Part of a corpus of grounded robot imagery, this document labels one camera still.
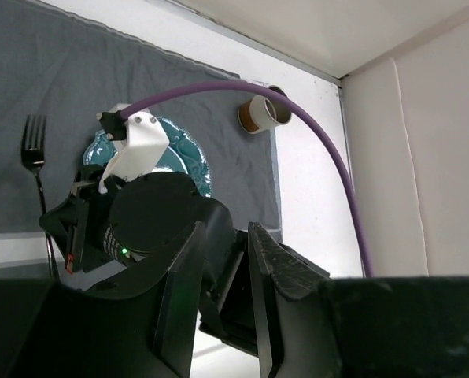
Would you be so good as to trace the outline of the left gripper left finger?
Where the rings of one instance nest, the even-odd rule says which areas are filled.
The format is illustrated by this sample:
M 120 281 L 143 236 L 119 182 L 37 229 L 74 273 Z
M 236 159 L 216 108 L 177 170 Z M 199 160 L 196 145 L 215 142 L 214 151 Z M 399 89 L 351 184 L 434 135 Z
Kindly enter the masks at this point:
M 203 224 L 86 292 L 81 376 L 188 377 L 203 272 Z

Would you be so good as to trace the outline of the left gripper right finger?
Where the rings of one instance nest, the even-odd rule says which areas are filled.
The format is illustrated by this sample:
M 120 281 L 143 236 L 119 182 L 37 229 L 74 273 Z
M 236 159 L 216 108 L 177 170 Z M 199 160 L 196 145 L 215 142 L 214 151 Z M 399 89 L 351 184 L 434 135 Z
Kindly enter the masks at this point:
M 319 297 L 330 274 L 259 223 L 249 224 L 247 253 L 260 375 L 330 377 L 331 330 Z

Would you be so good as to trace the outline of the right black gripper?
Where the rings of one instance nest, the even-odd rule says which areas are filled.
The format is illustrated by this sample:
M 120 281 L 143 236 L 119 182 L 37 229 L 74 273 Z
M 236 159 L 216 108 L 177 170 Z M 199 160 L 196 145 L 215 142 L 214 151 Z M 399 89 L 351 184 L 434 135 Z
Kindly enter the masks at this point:
M 89 273 L 120 262 L 120 247 L 114 236 L 119 226 L 112 208 L 120 192 L 120 177 L 103 178 L 105 168 L 84 165 L 66 199 L 39 218 L 39 225 L 57 244 L 69 274 Z

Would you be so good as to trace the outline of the dark metal fork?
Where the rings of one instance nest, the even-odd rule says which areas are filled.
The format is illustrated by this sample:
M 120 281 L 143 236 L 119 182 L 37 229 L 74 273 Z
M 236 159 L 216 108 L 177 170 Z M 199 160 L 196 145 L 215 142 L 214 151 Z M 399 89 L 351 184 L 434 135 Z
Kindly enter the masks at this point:
M 40 178 L 45 165 L 46 116 L 28 115 L 21 139 L 21 164 L 35 177 L 42 214 L 46 213 L 46 199 Z

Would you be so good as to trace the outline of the teal ceramic plate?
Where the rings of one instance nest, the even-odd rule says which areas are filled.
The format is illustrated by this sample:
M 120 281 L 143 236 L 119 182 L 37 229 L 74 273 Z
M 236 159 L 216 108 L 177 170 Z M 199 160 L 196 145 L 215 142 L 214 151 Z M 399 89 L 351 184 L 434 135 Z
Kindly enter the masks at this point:
M 199 143 L 184 129 L 165 117 L 157 118 L 169 144 L 153 172 L 184 172 L 204 197 L 212 196 L 212 175 Z M 83 153 L 83 165 L 106 165 L 117 153 L 116 145 L 103 130 L 96 131 L 93 142 Z

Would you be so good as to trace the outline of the white brown ceramic cup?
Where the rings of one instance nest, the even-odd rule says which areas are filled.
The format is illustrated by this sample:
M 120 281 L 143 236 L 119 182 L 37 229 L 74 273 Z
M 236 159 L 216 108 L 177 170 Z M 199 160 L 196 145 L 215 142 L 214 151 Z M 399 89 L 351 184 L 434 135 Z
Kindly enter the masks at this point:
M 291 118 L 292 112 L 285 105 L 259 94 L 238 108 L 238 122 L 251 135 L 288 124 Z

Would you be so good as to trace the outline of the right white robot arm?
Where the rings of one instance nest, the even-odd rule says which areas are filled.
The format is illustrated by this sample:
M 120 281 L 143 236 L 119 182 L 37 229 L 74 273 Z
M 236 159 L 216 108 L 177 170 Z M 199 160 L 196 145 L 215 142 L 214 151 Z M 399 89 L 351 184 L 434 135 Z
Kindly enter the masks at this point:
M 133 181 L 102 179 L 100 165 L 84 165 L 67 198 L 39 218 L 69 272 L 90 272 L 110 261 L 129 267 L 155 258 L 189 224 L 205 227 L 200 331 L 257 355 L 249 288 L 248 234 L 229 209 L 201 195 L 183 172 L 148 173 Z

